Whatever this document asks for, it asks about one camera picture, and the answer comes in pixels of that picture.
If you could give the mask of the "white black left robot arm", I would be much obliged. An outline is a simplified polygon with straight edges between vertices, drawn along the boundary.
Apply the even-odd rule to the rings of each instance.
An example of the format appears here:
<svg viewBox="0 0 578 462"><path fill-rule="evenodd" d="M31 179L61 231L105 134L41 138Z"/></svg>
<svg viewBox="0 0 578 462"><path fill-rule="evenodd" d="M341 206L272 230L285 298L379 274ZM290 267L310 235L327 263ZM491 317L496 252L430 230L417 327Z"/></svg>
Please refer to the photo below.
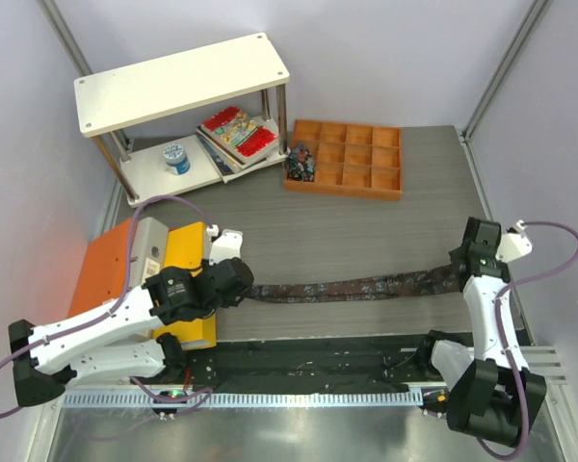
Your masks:
<svg viewBox="0 0 578 462"><path fill-rule="evenodd" d="M128 376L133 382L178 382L188 365L174 335L141 343L130 343L128 337L236 307L253 281L250 268L238 257L205 264L198 274L167 267L118 300L76 317L39 326L26 320L12 323L9 339L18 405L37 406L96 379Z"/></svg>

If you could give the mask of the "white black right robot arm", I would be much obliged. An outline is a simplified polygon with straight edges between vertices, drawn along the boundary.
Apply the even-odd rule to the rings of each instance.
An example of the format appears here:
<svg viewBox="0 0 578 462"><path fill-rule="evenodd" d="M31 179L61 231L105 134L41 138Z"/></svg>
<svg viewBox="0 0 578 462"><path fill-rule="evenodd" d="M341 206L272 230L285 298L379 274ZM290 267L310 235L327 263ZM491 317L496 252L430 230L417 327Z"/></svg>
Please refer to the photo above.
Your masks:
<svg viewBox="0 0 578 462"><path fill-rule="evenodd" d="M469 218L460 246L450 251L454 275L471 319L473 346L431 332L430 347L415 357L421 376L442 377L448 390L448 427L480 442L518 449L546 395L517 341L508 263L533 247L523 223L504 231L494 221Z"/></svg>

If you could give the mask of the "brown blue-flowered tie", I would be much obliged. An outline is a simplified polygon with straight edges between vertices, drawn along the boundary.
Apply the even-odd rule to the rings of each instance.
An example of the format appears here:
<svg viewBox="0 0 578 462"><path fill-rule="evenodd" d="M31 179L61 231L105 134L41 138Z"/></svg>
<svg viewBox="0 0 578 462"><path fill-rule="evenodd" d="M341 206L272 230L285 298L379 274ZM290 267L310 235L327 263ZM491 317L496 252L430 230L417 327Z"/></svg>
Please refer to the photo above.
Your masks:
<svg viewBox="0 0 578 462"><path fill-rule="evenodd" d="M305 304L371 301L399 297L444 295L459 290L450 265L344 281L306 284L255 284L246 298L266 303Z"/></svg>

